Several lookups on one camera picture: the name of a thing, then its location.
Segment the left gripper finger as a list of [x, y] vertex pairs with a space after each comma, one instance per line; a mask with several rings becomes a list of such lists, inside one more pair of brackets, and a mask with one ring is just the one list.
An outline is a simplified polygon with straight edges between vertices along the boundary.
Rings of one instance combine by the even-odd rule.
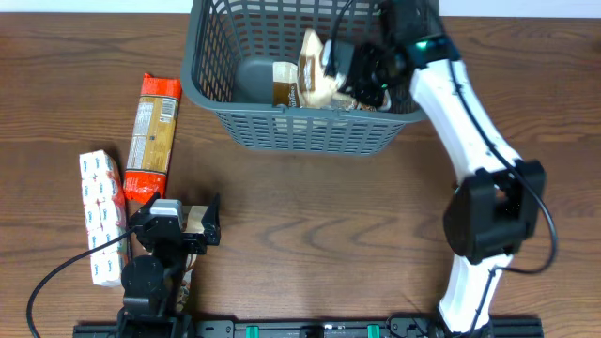
[[150, 213], [150, 210], [152, 208], [152, 206], [154, 205], [154, 203], [161, 198], [161, 193], [160, 192], [154, 192], [151, 197], [147, 200], [147, 202], [140, 207], [139, 209], [139, 214], [140, 215], [147, 215]]
[[202, 224], [205, 230], [220, 230], [219, 210], [221, 204], [221, 196], [217, 193], [202, 218]]

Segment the cream pouch with label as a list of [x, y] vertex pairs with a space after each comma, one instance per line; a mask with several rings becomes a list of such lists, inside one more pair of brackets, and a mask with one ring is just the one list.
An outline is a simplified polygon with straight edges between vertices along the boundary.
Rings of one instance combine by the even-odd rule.
[[219, 244], [219, 217], [213, 207], [182, 206], [176, 200], [159, 200], [150, 210], [161, 229], [152, 255], [160, 259], [167, 284], [173, 287], [169, 300], [173, 311], [182, 312], [190, 298], [196, 259], [209, 245]]

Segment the orange brown cracker package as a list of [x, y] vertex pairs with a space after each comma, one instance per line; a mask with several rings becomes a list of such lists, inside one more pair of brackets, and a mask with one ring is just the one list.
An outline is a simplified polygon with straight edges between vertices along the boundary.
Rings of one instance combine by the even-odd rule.
[[144, 75], [123, 178], [131, 201], [165, 195], [181, 94], [180, 80]]

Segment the white tissue pack bundle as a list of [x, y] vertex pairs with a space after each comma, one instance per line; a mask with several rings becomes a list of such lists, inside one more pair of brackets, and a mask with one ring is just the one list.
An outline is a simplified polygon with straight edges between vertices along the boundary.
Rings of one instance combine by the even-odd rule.
[[[85, 228], [90, 250], [126, 232], [126, 206], [114, 160], [103, 150], [79, 157]], [[90, 255], [93, 284], [121, 286], [121, 271], [128, 262], [126, 238]]]

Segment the cream brown snack pouch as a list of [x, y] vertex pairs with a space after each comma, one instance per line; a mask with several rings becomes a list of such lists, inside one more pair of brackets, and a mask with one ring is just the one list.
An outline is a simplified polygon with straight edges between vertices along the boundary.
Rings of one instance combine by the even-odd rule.
[[342, 87], [346, 75], [327, 75], [323, 57], [328, 58], [330, 44], [323, 44], [317, 32], [306, 29], [298, 61], [297, 85], [303, 107], [324, 108], [331, 105], [334, 94]]

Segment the cream pouch with mushrooms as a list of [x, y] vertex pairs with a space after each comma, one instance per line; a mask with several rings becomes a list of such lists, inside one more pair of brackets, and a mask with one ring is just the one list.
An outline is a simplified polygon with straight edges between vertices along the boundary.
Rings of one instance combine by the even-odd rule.
[[[301, 97], [297, 85], [297, 72], [298, 66], [290, 62], [274, 62], [272, 66], [273, 76], [273, 105], [274, 106], [287, 106], [293, 108], [307, 108], [303, 107], [301, 103]], [[349, 95], [345, 95], [337, 91], [331, 100], [331, 105], [320, 108], [327, 110], [365, 110], [365, 111], [382, 111], [386, 112], [392, 108], [373, 108], [367, 105], [361, 105], [357, 103]]]

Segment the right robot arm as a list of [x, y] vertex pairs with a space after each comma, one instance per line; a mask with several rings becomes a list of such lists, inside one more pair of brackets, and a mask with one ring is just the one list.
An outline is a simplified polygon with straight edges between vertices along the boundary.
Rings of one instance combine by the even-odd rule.
[[381, 40], [345, 46], [332, 36], [322, 57], [342, 93], [381, 107], [406, 85], [440, 138], [457, 186], [443, 215], [454, 259], [431, 336], [492, 337], [495, 289], [549, 212], [546, 173], [503, 139], [474, 92], [466, 65], [427, 1], [377, 5]]

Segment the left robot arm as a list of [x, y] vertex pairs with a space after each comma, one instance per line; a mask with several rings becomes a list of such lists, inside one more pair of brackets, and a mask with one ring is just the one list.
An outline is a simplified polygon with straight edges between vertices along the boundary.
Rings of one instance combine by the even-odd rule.
[[192, 317], [182, 308], [195, 259], [220, 244], [220, 203], [215, 195], [207, 206], [184, 206], [156, 192], [131, 215], [128, 228], [146, 254], [133, 258], [121, 272], [118, 337], [194, 337]]

